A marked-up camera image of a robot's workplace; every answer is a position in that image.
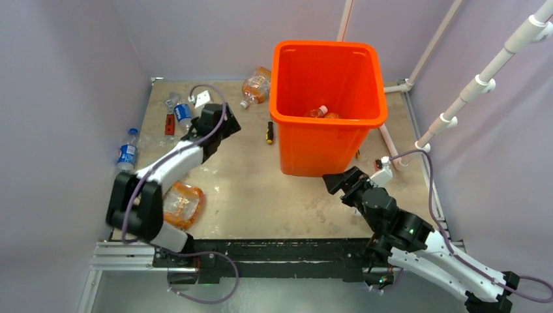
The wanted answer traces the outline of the large clear plastic bottle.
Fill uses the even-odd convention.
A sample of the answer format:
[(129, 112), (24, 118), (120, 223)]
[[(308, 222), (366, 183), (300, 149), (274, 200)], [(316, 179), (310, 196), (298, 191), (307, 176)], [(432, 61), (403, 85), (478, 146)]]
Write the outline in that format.
[(340, 119), (339, 114), (329, 112), (328, 107), (324, 105), (310, 110), (309, 112), (305, 113), (304, 116), (309, 118)]

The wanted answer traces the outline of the orange plastic bin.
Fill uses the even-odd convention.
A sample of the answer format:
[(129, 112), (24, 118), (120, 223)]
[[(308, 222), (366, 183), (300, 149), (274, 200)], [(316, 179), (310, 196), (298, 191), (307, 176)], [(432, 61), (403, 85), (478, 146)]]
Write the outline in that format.
[[(320, 106), (340, 119), (309, 118)], [(387, 119), (376, 50), (368, 44), (285, 40), (275, 46), (269, 112), (285, 175), (340, 173)]]

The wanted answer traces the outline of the pepsi label bottle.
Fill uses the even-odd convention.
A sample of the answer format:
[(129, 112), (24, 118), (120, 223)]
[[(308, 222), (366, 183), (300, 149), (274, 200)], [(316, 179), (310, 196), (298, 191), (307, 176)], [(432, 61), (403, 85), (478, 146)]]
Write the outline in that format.
[(139, 132), (136, 128), (130, 128), (119, 146), (119, 154), (116, 166), (121, 171), (132, 171), (138, 156)]

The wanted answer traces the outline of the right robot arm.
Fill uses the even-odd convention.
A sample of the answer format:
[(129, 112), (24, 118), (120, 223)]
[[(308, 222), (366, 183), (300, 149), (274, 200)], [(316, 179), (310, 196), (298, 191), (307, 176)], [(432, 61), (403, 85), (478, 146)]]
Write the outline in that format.
[(373, 231), (365, 250), (370, 264), (407, 269), (452, 293), (468, 312), (510, 312), (508, 296), (519, 276), (491, 269), (449, 246), (431, 224), (401, 209), (383, 187), (392, 176), (388, 165), (371, 176), (356, 166), (323, 175), (328, 193), (342, 190), (342, 203), (356, 208)]

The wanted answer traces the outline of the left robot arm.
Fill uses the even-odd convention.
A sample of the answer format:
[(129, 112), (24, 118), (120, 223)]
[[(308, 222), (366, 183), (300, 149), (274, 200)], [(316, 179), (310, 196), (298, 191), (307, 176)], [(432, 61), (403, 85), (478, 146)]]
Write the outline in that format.
[(216, 153), (222, 140), (240, 129), (227, 103), (205, 105), (200, 116), (192, 120), (189, 132), (170, 152), (136, 173), (116, 175), (107, 225), (169, 250), (169, 258), (177, 266), (191, 264), (192, 236), (164, 219), (163, 197), (186, 173)]

